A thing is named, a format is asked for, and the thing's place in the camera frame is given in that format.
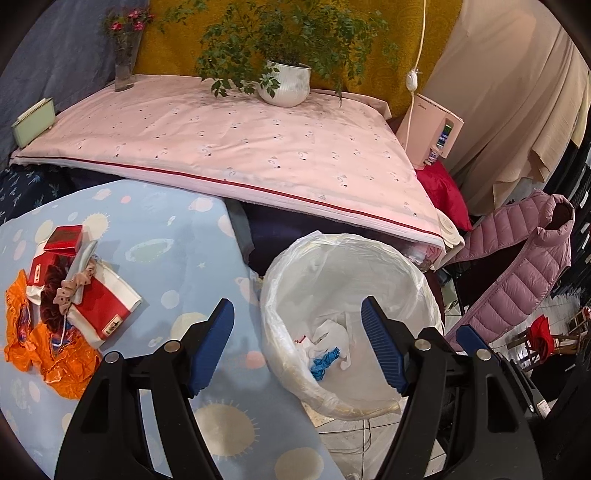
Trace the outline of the orange foil wrapper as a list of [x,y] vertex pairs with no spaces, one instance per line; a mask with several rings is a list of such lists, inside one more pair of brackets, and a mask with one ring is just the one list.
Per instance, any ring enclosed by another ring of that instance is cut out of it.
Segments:
[[32,323],[26,296],[26,275],[20,270],[5,291],[5,361],[21,371],[38,371],[59,396],[78,400],[97,370],[100,353],[74,328],[53,335],[43,322]]

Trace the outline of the large red white paper pouch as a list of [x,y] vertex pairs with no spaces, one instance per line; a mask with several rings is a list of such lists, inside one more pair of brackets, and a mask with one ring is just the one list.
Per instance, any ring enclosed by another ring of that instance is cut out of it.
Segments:
[[83,287],[81,301],[71,304],[66,318],[93,349],[98,349],[141,301],[141,296],[126,281],[97,260],[95,274]]

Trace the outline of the small red white paper pouch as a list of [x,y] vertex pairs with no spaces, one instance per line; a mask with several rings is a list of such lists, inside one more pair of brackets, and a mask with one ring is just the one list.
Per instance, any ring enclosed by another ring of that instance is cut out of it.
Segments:
[[26,286],[26,296],[32,304],[36,306],[41,304],[45,276],[49,267],[55,266],[57,262],[58,255],[54,252],[42,252],[33,258]]

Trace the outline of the blue crumpled trash in bin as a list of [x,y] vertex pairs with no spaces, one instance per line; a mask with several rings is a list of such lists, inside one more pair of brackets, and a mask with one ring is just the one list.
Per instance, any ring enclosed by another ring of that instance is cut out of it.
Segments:
[[329,350],[322,354],[322,356],[312,360],[310,372],[311,376],[314,377],[315,381],[322,381],[325,377],[325,373],[339,359],[341,352],[338,347]]

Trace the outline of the white bag lined trash bin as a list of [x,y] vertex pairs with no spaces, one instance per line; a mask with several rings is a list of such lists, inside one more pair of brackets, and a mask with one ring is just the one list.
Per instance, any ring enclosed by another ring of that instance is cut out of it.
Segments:
[[[360,420],[400,412],[363,329],[361,310],[373,296],[413,334],[444,328],[425,275],[395,248],[352,234],[314,232],[280,253],[260,294],[263,352],[283,388],[319,414]],[[322,381],[312,360],[339,348]]]

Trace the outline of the small wooden stool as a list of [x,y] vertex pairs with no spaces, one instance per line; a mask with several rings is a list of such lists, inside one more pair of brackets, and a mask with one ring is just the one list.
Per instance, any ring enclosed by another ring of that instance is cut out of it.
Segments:
[[518,359],[525,371],[531,371],[556,355],[574,355],[583,347],[590,333],[590,307],[585,306],[568,322],[566,334],[553,334],[549,318],[539,316],[524,332],[507,344],[507,349],[525,349],[526,355]]

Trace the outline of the pink down jacket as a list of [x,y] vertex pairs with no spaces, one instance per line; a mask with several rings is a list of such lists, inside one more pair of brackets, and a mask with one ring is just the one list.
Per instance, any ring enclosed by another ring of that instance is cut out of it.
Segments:
[[541,190],[504,205],[465,238],[465,247],[445,265],[459,303],[466,309],[446,340],[461,349],[456,334],[472,326],[487,343],[525,321],[571,265],[575,209],[559,194]]

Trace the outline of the dark red velvet scrunchie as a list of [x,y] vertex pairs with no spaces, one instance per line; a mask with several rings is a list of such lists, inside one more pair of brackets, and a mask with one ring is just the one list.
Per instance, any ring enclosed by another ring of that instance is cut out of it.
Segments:
[[47,330],[52,334],[61,334],[64,324],[64,313],[54,302],[61,282],[66,278],[67,270],[59,264],[47,267],[44,286],[40,294],[40,318]]

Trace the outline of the red cushion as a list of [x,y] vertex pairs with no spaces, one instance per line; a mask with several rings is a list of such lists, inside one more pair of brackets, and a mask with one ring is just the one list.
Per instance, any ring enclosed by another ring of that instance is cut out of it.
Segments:
[[417,178],[434,206],[462,232],[473,229],[468,208],[458,185],[440,161],[416,171]]

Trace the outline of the grey blue cloth pouch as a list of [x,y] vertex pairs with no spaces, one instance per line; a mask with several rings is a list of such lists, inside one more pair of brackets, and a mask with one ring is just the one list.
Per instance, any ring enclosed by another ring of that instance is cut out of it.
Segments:
[[66,280],[71,281],[78,273],[82,273],[89,265],[97,246],[96,240],[83,241],[68,270]]

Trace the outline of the pink dotted bed cover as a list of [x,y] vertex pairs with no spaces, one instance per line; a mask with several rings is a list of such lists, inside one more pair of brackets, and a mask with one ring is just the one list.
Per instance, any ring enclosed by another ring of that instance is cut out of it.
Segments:
[[315,90],[283,108],[212,95],[192,76],[141,75],[61,112],[12,155],[300,212],[416,243],[434,262],[439,212],[389,126],[383,100]]

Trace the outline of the pink water dispenser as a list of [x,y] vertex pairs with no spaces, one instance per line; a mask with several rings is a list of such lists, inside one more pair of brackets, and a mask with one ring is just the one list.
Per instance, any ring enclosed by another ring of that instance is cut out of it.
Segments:
[[396,136],[415,169],[423,169],[451,152],[464,120],[421,94],[414,96]]

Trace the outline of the navy floral cloth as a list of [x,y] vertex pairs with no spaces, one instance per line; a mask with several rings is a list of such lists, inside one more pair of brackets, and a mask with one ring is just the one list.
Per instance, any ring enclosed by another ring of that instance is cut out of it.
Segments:
[[43,165],[5,168],[0,187],[1,224],[77,190],[69,169]]

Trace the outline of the beige curtain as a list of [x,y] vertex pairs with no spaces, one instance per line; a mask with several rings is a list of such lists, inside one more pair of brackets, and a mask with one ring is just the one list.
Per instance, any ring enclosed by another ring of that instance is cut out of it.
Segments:
[[473,215],[545,182],[586,117],[589,68],[540,1],[466,1],[423,89],[464,121],[444,164]]

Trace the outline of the mint green tissue box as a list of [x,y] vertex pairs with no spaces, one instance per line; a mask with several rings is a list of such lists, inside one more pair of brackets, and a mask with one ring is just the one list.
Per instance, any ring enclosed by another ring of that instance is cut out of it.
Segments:
[[52,98],[43,98],[31,106],[11,125],[16,144],[24,148],[55,123],[56,114]]

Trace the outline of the potted green plant white pot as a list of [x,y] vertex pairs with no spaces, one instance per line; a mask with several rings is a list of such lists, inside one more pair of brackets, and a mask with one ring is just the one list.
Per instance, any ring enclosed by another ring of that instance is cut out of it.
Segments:
[[394,64],[398,46],[386,18],[347,1],[231,1],[205,27],[195,73],[211,80],[214,96],[260,88],[274,97],[281,65],[308,67],[341,96],[349,82],[362,83],[376,42]]

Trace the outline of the blue grey fabric backdrop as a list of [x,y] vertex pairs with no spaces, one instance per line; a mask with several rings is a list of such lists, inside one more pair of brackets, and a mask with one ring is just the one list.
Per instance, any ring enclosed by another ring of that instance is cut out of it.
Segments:
[[146,7],[147,1],[55,1],[40,15],[1,73],[1,166],[17,148],[12,124],[51,98],[61,112],[114,79],[107,14]]

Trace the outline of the mustard yellow fabric backdrop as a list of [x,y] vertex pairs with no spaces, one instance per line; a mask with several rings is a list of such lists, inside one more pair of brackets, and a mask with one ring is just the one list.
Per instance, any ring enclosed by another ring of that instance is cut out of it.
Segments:
[[311,68],[311,87],[369,95],[394,115],[426,84],[462,8],[454,1],[153,1],[140,74],[193,75],[216,96],[270,92],[281,64]]

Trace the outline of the glass vase red flowers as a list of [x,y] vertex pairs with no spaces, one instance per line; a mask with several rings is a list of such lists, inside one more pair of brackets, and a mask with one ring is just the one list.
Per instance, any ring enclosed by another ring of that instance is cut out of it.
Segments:
[[110,10],[103,21],[104,31],[114,51],[114,90],[121,92],[134,86],[133,68],[143,31],[153,21],[148,6]]

